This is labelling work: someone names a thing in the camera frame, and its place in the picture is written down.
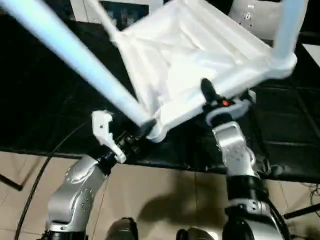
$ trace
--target black table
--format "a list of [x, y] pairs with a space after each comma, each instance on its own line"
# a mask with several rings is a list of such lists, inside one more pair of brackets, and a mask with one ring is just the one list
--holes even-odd
[[[8, 16], [1, 23], [0, 150], [48, 155], [72, 129], [90, 120], [94, 110], [118, 113], [78, 74]], [[98, 24], [67, 22], [69, 27], [134, 95], [118, 50]], [[269, 80], [257, 93], [256, 118], [269, 155], [270, 171], [261, 159], [266, 155], [257, 142], [249, 115], [238, 122], [257, 155], [263, 178], [320, 183], [320, 68], [298, 43], [298, 64], [291, 77]], [[132, 128], [122, 114], [118, 123]], [[119, 128], [113, 128], [114, 134]], [[56, 153], [79, 158], [98, 144], [90, 122]], [[171, 130], [158, 144], [128, 164], [225, 173], [215, 140], [204, 126], [203, 116]]]

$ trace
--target black table leg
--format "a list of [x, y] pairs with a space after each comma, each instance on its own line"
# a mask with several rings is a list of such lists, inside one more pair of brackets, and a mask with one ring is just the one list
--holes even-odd
[[283, 215], [283, 217], [284, 217], [284, 219], [292, 219], [292, 218], [295, 218], [295, 217], [299, 217], [299, 216], [302, 216], [302, 215], [314, 213], [314, 212], [317, 212], [317, 211], [320, 211], [320, 203], [315, 204], [313, 206], [308, 206], [308, 207], [302, 208], [302, 209], [297, 210], [297, 211], [286, 213], [285, 215]]
[[4, 184], [10, 186], [11, 188], [21, 191], [23, 189], [24, 186], [19, 185], [17, 183], [15, 183], [14, 181], [10, 180], [9, 178], [3, 176], [2, 174], [0, 174], [0, 182], [3, 182]]

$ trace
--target beige floor tile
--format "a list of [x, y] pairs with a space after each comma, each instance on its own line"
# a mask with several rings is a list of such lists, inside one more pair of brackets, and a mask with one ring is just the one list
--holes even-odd
[[[17, 184], [23, 183], [24, 179], [22, 179], [19, 174], [26, 162], [27, 157], [28, 156], [25, 154], [15, 154], [11, 152], [0, 151], [0, 174], [16, 182]], [[9, 186], [0, 182], [0, 204], [6, 198], [9, 188]]]
[[[310, 188], [297, 182], [281, 182], [287, 203], [286, 213], [310, 206]], [[314, 204], [320, 203], [320, 196], [314, 198]], [[315, 213], [292, 218], [287, 221], [296, 235], [320, 239], [320, 218]]]
[[284, 214], [287, 211], [287, 203], [281, 183], [279, 181], [266, 180], [264, 184], [269, 190], [269, 199], [280, 214]]
[[196, 173], [198, 227], [215, 232], [222, 239], [227, 221], [225, 207], [228, 203], [226, 176], [212, 173]]
[[[23, 166], [20, 176], [24, 178], [31, 173], [29, 180], [21, 192], [10, 190], [3, 203], [0, 205], [0, 229], [15, 230], [21, 215], [21, 211], [28, 198], [34, 180], [45, 160], [45, 157], [29, 156]], [[33, 196], [27, 216], [24, 220], [22, 231], [34, 234], [42, 234], [48, 216], [48, 202], [51, 194], [64, 180], [67, 169], [75, 162], [74, 159], [53, 158], [47, 166], [36, 193]], [[90, 221], [87, 226], [87, 234], [92, 237], [98, 219], [103, 194], [106, 185], [98, 192]]]
[[[0, 229], [0, 239], [2, 240], [13, 240], [15, 238], [15, 232], [10, 230]], [[19, 240], [37, 240], [41, 238], [41, 235], [32, 233], [22, 233]]]
[[163, 168], [117, 165], [107, 183], [94, 238], [104, 239], [122, 217], [137, 221], [141, 240], [175, 239], [196, 225], [195, 174]]

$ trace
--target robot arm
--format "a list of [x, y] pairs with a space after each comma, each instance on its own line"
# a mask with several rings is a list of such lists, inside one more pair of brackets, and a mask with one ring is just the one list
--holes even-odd
[[254, 170], [256, 157], [247, 147], [245, 136], [234, 120], [248, 111], [255, 102], [255, 94], [226, 99], [216, 94], [211, 83], [204, 79], [201, 83], [207, 104], [206, 123], [221, 152], [227, 167], [228, 206], [225, 213], [228, 222], [223, 229], [223, 240], [289, 240], [288, 229], [276, 222], [281, 216], [269, 200], [263, 181]]
[[86, 227], [96, 193], [116, 163], [123, 163], [140, 152], [141, 140], [155, 125], [152, 120], [135, 134], [125, 131], [114, 142], [108, 126], [111, 120], [107, 112], [92, 114], [93, 132], [101, 146], [71, 166], [64, 182], [51, 196], [42, 240], [88, 239]]

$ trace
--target black cable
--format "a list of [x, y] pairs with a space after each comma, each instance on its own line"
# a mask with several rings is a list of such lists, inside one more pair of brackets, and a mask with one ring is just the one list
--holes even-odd
[[26, 218], [31, 200], [36, 192], [36, 188], [39, 184], [40, 178], [42, 177], [48, 163], [50, 162], [51, 158], [55, 155], [56, 151], [61, 147], [61, 145], [69, 138], [71, 137], [76, 131], [78, 131], [79, 129], [81, 129], [88, 121], [85, 121], [84, 123], [82, 123], [81, 125], [79, 125], [78, 127], [76, 127], [74, 130], [72, 130], [66, 137], [64, 137], [64, 139], [53, 149], [53, 151], [50, 153], [50, 155], [46, 158], [44, 164], [42, 165], [38, 175], [36, 176], [36, 179], [33, 183], [32, 189], [29, 193], [28, 199], [24, 205], [23, 211], [21, 213], [21, 217], [18, 223], [18, 226], [16, 228], [15, 231], [15, 236], [14, 236], [14, 240], [19, 240], [19, 236], [20, 236], [20, 232], [22, 229], [22, 225], [24, 224], [24, 220]]
[[[315, 189], [310, 192], [309, 200], [310, 200], [310, 205], [311, 206], [314, 205], [314, 196], [320, 196], [320, 192], [319, 191], [320, 191], [320, 187], [317, 184]], [[315, 211], [314, 213], [320, 218], [320, 214], [317, 211]]]
[[300, 184], [302, 185], [302, 186], [305, 186], [305, 187], [307, 187], [307, 188], [314, 188], [317, 184], [315, 184], [315, 183], [304, 183], [304, 182], [300, 182]]
[[266, 145], [264, 144], [263, 140], [263, 134], [261, 127], [259, 125], [258, 117], [257, 117], [257, 111], [255, 108], [255, 102], [251, 97], [248, 98], [249, 101], [251, 102], [250, 109], [248, 111], [248, 116], [250, 119], [250, 122], [252, 124], [252, 129], [253, 129], [253, 134], [255, 135], [256, 142], [258, 144], [258, 147], [262, 151], [262, 154], [264, 155], [264, 158], [262, 159], [263, 167], [264, 167], [264, 174], [268, 175], [271, 173], [271, 166], [270, 166], [270, 155], [269, 152], [266, 148]]
[[267, 200], [268, 205], [271, 209], [271, 214], [285, 240], [291, 240], [291, 235], [288, 229], [287, 224], [285, 223], [285, 220], [282, 218], [281, 214], [278, 212], [275, 205], [270, 201], [270, 199]]

